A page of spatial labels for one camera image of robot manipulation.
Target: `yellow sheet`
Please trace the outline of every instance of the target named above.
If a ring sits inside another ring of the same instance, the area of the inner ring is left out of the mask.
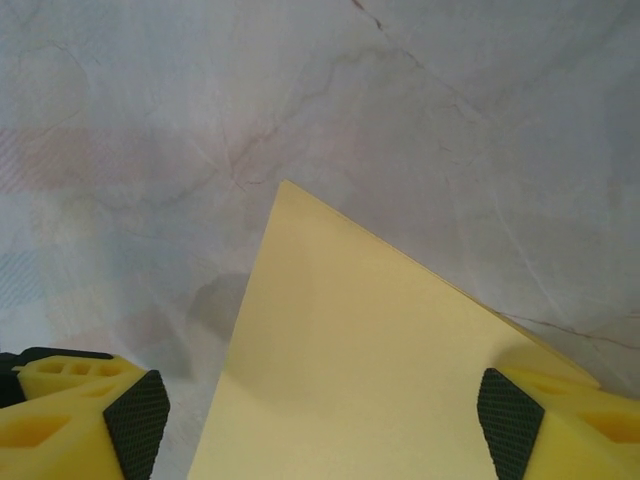
[[[189,478],[493,480],[475,402],[504,362],[597,385],[285,182]]]

